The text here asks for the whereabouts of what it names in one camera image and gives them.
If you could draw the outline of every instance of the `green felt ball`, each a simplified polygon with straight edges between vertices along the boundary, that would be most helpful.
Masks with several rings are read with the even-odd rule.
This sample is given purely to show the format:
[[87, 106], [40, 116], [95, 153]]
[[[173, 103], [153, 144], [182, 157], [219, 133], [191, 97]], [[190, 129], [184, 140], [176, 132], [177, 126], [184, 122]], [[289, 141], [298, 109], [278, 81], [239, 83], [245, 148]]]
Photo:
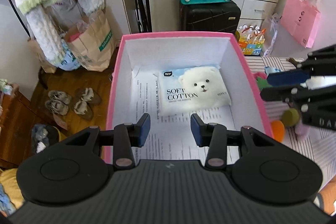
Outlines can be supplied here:
[[286, 110], [281, 117], [281, 121], [285, 127], [293, 127], [300, 120], [300, 114], [295, 108]]
[[267, 80], [261, 77], [257, 77], [256, 82], [257, 82], [259, 91], [262, 91], [264, 88], [271, 87], [271, 85], [267, 82]]

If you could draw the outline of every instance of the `plastic bag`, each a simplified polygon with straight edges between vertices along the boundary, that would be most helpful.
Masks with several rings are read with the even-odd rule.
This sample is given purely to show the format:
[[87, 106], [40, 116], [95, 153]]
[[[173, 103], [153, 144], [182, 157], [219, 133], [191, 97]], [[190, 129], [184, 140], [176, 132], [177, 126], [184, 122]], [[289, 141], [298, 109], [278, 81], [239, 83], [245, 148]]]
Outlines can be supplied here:
[[13, 87], [8, 84], [6, 79], [0, 79], [0, 91], [4, 94], [11, 95]]
[[64, 12], [72, 10], [75, 5], [75, 0], [60, 0], [54, 3], [51, 7], [57, 12]]
[[93, 12], [93, 13], [89, 16], [89, 23], [90, 23], [90, 25], [91, 25], [93, 22], [95, 22], [97, 19], [99, 20], [99, 15], [98, 15], [98, 12], [95, 11], [95, 12]]
[[70, 51], [68, 45], [66, 44], [63, 38], [61, 39], [61, 41], [62, 41], [63, 50], [65, 52], [65, 57], [61, 65], [58, 67], [66, 71], [78, 69], [81, 66], [80, 63], [78, 62], [76, 57], [72, 54], [72, 52]]
[[36, 154], [44, 148], [58, 143], [58, 129], [49, 125], [37, 123], [31, 129], [31, 151]]
[[86, 31], [86, 29], [90, 26], [89, 24], [87, 24], [84, 20], [80, 20], [77, 22], [77, 29], [80, 33], [83, 33]]
[[272, 53], [274, 43], [278, 35], [278, 22], [280, 18], [277, 13], [271, 17], [267, 17], [263, 24], [262, 29], [266, 29], [265, 32], [265, 45], [268, 45], [268, 48], [264, 52], [264, 56], [268, 56]]
[[216, 67], [164, 70], [159, 72], [157, 81], [160, 116], [231, 105], [231, 98]]

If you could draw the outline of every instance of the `brown paper bag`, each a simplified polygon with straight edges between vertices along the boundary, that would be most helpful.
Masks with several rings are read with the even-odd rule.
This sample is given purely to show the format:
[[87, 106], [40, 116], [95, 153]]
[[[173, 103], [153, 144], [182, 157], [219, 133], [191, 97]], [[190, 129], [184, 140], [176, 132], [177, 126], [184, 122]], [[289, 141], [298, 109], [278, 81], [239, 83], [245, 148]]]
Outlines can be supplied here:
[[45, 58], [44, 53], [40, 47], [40, 45], [37, 43], [36, 39], [32, 40], [29, 39], [28, 41], [28, 46], [31, 49], [31, 51], [35, 54], [37, 59], [40, 61], [42, 69], [46, 73], [55, 73], [57, 67], [54, 65], [51, 65]]
[[[88, 17], [83, 20], [89, 24]], [[78, 38], [70, 42], [70, 36], [78, 33], [77, 26], [67, 32], [65, 41], [78, 62], [87, 70], [103, 71], [108, 68], [116, 42], [106, 16], [97, 11], [95, 21]]]

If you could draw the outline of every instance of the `slipper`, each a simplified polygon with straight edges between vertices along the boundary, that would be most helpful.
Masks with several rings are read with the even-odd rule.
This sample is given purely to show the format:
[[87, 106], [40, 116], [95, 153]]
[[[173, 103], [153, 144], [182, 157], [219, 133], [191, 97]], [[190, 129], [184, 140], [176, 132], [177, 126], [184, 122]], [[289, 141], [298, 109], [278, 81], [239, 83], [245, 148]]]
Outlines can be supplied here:
[[75, 97], [81, 98], [82, 101], [92, 105], [99, 105], [101, 98], [92, 88], [77, 89], [75, 91]]
[[48, 92], [48, 96], [51, 100], [59, 100], [66, 105], [68, 105], [71, 101], [71, 96], [68, 93], [60, 90], [51, 90]]
[[44, 106], [50, 113], [56, 113], [59, 115], [67, 115], [69, 107], [60, 100], [47, 100]]
[[92, 120], [93, 118], [93, 112], [89, 106], [89, 104], [83, 100], [81, 100], [81, 98], [77, 98], [74, 99], [72, 102], [72, 106], [71, 109], [77, 114], [79, 115], [81, 118], [85, 119], [85, 120]]

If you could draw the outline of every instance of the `white tiled wall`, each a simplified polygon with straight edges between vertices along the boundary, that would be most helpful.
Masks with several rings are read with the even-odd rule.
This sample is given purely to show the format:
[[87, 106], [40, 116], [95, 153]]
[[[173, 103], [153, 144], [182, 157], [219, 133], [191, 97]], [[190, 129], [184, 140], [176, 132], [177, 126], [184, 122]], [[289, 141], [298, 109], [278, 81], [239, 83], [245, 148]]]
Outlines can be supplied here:
[[240, 10], [243, 8], [244, 0], [232, 0], [232, 1], [234, 1], [237, 4]]
[[149, 0], [153, 32], [179, 30], [179, 0]]
[[123, 34], [130, 34], [125, 8], [122, 0], [105, 0], [106, 17], [115, 39], [120, 40]]

